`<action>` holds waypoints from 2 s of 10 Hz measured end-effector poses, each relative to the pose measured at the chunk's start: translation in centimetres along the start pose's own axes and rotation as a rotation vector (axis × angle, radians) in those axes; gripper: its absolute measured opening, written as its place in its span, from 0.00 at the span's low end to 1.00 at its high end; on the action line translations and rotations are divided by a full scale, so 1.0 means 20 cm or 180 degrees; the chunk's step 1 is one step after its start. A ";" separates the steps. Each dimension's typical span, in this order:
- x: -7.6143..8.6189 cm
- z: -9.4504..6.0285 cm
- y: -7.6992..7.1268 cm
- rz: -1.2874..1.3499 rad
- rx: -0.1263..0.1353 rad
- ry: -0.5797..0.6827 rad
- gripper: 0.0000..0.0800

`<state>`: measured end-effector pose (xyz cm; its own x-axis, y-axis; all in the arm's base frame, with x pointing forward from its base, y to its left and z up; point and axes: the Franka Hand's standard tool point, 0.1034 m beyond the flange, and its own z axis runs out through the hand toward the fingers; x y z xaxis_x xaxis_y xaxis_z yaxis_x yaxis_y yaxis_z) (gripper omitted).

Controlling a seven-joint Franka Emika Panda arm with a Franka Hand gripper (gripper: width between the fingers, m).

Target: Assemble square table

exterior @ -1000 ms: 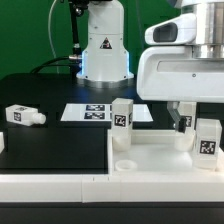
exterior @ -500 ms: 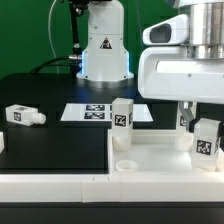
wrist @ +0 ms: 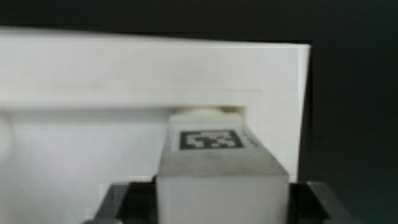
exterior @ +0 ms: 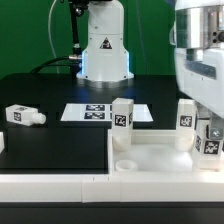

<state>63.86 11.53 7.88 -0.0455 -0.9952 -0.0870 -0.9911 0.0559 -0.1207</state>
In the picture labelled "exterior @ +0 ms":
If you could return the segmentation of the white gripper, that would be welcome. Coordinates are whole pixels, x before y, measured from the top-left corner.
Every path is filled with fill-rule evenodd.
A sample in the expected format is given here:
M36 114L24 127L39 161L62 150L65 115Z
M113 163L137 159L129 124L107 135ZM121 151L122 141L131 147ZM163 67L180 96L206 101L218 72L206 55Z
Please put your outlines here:
M170 33L179 90L211 111L211 140L223 139L224 42L218 40L218 35L218 31L178 30L176 26Z

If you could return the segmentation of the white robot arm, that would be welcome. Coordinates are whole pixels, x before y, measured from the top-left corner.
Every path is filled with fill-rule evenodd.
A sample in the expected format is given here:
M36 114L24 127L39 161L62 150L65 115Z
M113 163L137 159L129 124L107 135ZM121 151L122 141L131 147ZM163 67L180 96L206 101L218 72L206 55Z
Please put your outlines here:
M77 79L98 88L133 78L123 45L124 9L118 0L88 4L88 45ZM210 111L208 136L224 138L224 0L176 0L170 34L181 92Z

